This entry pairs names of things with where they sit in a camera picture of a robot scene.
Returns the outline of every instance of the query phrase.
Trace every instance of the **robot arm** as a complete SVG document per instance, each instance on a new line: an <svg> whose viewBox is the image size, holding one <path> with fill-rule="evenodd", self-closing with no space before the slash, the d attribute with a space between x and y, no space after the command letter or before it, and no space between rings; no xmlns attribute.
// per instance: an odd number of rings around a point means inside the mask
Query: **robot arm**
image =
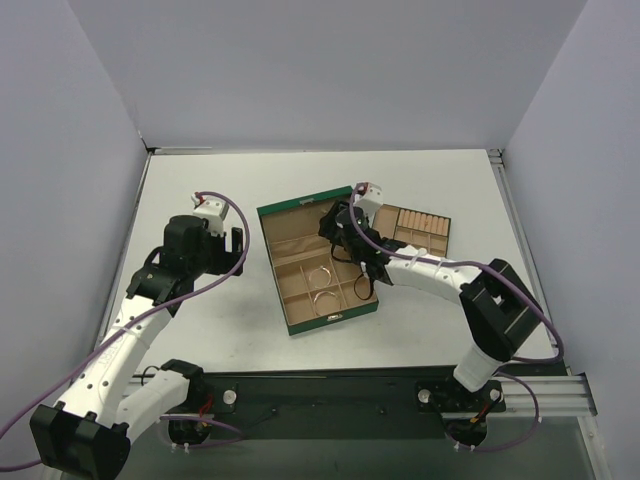
<svg viewBox="0 0 640 480"><path fill-rule="evenodd" d="M170 219L164 242L147 257L127 288L103 342L122 329L106 350L87 365L55 406L40 405L30 427L42 463L92 479L112 479L122 469L140 434L168 410L204 403L203 371L172 360L144 387L122 401L124 390L157 335L177 313L180 303L124 327L153 307L194 291L203 274L229 272L242 255L242 230L232 229L226 251L223 221L228 206L218 199L194 197L193 215ZM235 271L240 275L242 269Z"/></svg>
<svg viewBox="0 0 640 480"><path fill-rule="evenodd" d="M318 234L334 247L347 251L350 261L359 265L370 281L403 285L438 295L461 305L474 343L454 370L454 378L468 391L480 390L504 363L510 361L540 323L538 317L508 288L475 267L449 267L450 261L429 255L395 239L382 238L371 228L370 220L382 205L380 187L368 184L356 196L354 211L360 229L376 245L413 260L378 251L365 242L353 226L349 204L337 201L320 221ZM431 263L418 262L419 258ZM514 283L532 301L513 268L504 260L490 264Z"/></svg>

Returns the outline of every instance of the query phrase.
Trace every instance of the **open box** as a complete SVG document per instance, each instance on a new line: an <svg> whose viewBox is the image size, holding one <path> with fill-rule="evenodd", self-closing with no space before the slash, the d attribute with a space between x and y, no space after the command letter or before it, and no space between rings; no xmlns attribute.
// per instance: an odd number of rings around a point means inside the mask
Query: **open box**
<svg viewBox="0 0 640 480"><path fill-rule="evenodd" d="M320 219L336 200L348 200L351 187L258 208L269 261L289 335L357 317L378 309L374 291L357 265L336 261L329 240L318 236ZM372 227L382 237L447 253L451 219L383 205ZM336 258L347 258L340 247Z"/></svg>
<svg viewBox="0 0 640 480"><path fill-rule="evenodd" d="M347 320L378 309L369 282L356 265L331 258L329 240L318 236L320 219L351 187L258 208L269 260L289 335ZM337 258L346 252L336 248Z"/></svg>

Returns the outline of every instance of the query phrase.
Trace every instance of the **white panel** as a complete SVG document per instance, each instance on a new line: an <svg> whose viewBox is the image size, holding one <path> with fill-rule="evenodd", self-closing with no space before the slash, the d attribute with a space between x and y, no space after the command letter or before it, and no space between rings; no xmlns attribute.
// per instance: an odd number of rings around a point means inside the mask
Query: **white panel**
<svg viewBox="0 0 640 480"><path fill-rule="evenodd" d="M70 0L152 146L506 145L585 0Z"/></svg>
<svg viewBox="0 0 640 480"><path fill-rule="evenodd" d="M93 344L145 151L65 1L0 10L4 423ZM26 422L0 452L4 465L36 457Z"/></svg>
<svg viewBox="0 0 640 480"><path fill-rule="evenodd" d="M516 205L616 479L638 478L640 3L591 0L507 148Z"/></svg>

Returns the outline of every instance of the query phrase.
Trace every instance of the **table surface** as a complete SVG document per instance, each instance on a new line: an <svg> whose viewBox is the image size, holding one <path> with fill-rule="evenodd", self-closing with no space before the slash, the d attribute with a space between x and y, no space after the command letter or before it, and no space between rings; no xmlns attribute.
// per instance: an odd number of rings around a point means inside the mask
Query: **table surface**
<svg viewBox="0 0 640 480"><path fill-rule="evenodd" d="M209 372L455 365L471 344L462 309L411 288L377 284L376 313L289 337L256 208L358 181L383 189L386 203L452 218L448 255L504 258L530 286L484 150L159 155L150 160L115 297L113 321L131 275L162 242L190 195L212 190L248 218L251 249L241 277L182 304L140 364L171 358ZM240 226L230 212L226 227ZM203 276L196 287L214 277ZM552 355L540 326L520 355Z"/></svg>

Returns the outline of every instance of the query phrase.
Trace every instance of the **white cable clip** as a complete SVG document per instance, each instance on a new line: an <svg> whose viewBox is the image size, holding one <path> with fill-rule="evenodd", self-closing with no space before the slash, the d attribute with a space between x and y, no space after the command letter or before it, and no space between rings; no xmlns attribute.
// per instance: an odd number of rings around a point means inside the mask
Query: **white cable clip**
<svg viewBox="0 0 640 480"><path fill-rule="evenodd" d="M424 257L427 254L427 249L426 248L420 248L416 254L411 258L411 261L409 262L409 269L412 269L413 266L416 264L416 262L418 261L418 258L420 257Z"/></svg>
<svg viewBox="0 0 640 480"><path fill-rule="evenodd" d="M440 261L438 262L438 265L436 265L436 271L433 274L433 278L438 278L438 272L440 271L440 269L442 268L442 262L444 261L444 257L440 257Z"/></svg>
<svg viewBox="0 0 640 480"><path fill-rule="evenodd" d="M138 341L147 348L147 350L149 350L149 348L151 348L151 345L149 345L147 342L145 342L142 339L142 336L138 332L134 332L133 330L131 330L130 328L127 328L127 327L120 327L120 330L124 330L126 333L130 333L131 335L136 337L138 339Z"/></svg>
<svg viewBox="0 0 640 480"><path fill-rule="evenodd" d="M198 195L196 193L191 195L191 201L193 202L193 207L194 208L198 208L200 205L202 205L202 200L201 200L201 198L198 197Z"/></svg>

